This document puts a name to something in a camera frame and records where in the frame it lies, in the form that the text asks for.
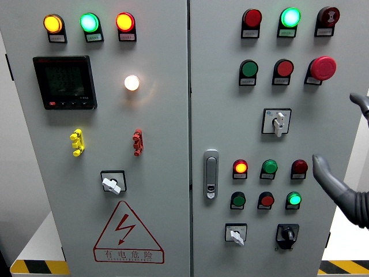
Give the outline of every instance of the green push button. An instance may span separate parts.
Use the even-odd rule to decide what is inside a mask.
[[[287,196],[287,201],[291,204],[291,205],[298,205],[301,203],[301,195],[298,192],[291,192],[288,194]]]
[[[241,207],[246,203],[246,199],[242,196],[236,196],[233,199],[233,205],[237,207]]]
[[[242,74],[246,77],[252,77],[258,72],[258,65],[254,61],[246,61],[242,66]]]
[[[266,173],[274,174],[278,169],[278,165],[275,160],[266,160],[263,163],[262,168]]]

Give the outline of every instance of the high voltage warning sign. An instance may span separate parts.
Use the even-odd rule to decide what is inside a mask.
[[[93,248],[95,261],[164,264],[164,250],[125,201],[120,201]]]

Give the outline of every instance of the emergency stop button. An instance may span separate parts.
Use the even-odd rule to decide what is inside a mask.
[[[337,69],[336,61],[328,56],[321,56],[309,64],[305,84],[321,85],[323,81],[331,78]]]
[[[340,19],[340,11],[336,7],[324,7],[317,15],[315,36],[333,36],[334,26]]]

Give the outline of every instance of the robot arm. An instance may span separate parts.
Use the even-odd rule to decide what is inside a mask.
[[[369,97],[352,93],[350,100],[359,105],[369,125]],[[360,228],[369,229],[369,192],[356,192],[333,176],[328,161],[321,155],[312,156],[312,172],[314,178],[348,220]]]

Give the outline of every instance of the orange indicator light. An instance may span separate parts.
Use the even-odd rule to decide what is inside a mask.
[[[245,160],[237,160],[234,163],[234,170],[239,174],[245,173],[247,171],[246,161]]]
[[[129,32],[134,28],[134,18],[130,13],[119,13],[115,23],[122,32]]]
[[[49,33],[58,33],[62,30],[63,23],[56,14],[49,14],[44,18],[44,27]]]

